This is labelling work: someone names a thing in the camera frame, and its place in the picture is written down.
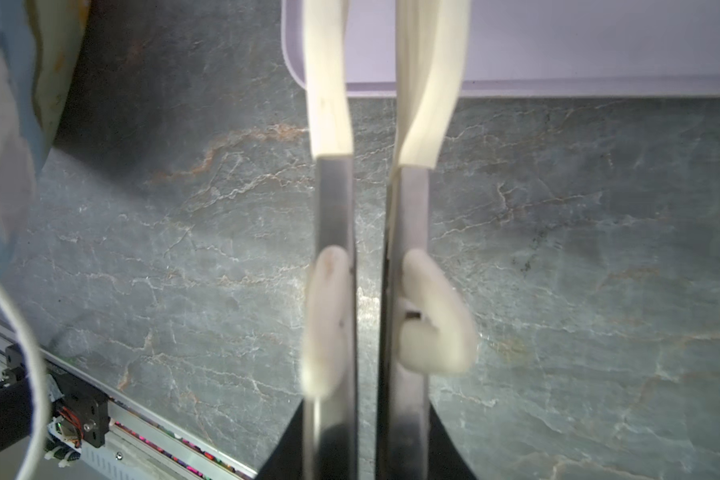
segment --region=tongs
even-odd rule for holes
[[[474,477],[428,397],[465,372],[477,333],[428,254],[429,181],[461,89],[469,0],[397,0],[397,136],[384,236],[376,478]],[[300,405],[259,478],[357,477],[352,124],[344,75],[348,0],[303,0],[316,254],[306,288]]]

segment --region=marble countertop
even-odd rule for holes
[[[355,125],[373,472],[394,101]],[[300,400],[314,170],[278,2],[92,2],[4,278],[52,352],[258,468]],[[432,255],[479,360],[432,400],[481,478],[720,478],[720,99],[463,100]]]

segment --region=purple tray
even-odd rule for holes
[[[282,52],[304,86],[302,0]],[[394,96],[394,0],[350,0],[351,97]],[[465,97],[720,96],[720,0],[473,0]]]

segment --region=table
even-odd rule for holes
[[[46,347],[258,468],[296,409],[312,257],[278,2],[92,2],[5,282]],[[351,101],[373,471],[394,101]],[[460,101],[432,255],[480,331],[432,400],[481,478],[720,478],[720,99]]]

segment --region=black cylinder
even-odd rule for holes
[[[29,380],[0,389],[0,452],[29,435],[31,423]]]

